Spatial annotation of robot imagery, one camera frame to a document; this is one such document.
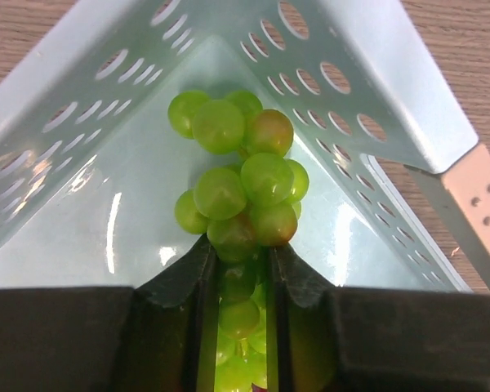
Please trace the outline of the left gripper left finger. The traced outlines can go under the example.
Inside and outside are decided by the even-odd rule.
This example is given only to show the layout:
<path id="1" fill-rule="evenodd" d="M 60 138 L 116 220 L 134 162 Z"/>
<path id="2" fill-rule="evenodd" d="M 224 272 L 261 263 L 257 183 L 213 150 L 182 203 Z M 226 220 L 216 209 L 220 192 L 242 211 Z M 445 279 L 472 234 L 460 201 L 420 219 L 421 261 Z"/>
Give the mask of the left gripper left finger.
<path id="1" fill-rule="evenodd" d="M 216 253 L 141 287 L 0 288 L 0 391 L 210 391 Z"/>

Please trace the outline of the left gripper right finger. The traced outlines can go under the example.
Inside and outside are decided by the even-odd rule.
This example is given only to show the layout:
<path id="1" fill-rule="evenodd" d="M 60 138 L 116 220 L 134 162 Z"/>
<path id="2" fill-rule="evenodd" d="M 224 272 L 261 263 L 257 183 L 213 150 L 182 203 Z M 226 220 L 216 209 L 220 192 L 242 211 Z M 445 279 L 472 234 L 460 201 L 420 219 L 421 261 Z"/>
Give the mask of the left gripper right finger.
<path id="1" fill-rule="evenodd" d="M 490 391 L 490 295 L 337 287 L 268 251 L 271 391 Z"/>

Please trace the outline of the green grape bunch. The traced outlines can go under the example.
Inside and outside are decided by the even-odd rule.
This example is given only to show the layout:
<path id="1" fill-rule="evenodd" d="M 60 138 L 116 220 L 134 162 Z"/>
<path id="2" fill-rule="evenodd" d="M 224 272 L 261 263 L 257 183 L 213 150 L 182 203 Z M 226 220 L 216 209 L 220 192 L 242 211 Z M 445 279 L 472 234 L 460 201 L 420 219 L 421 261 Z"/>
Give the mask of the green grape bunch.
<path id="1" fill-rule="evenodd" d="M 167 118 L 208 153 L 238 155 L 206 170 L 176 200 L 174 215 L 185 232 L 207 238 L 220 262 L 214 390 L 264 389 L 267 255 L 294 237 L 310 187 L 306 169 L 288 157 L 294 127 L 248 90 L 220 99 L 183 91 Z"/>

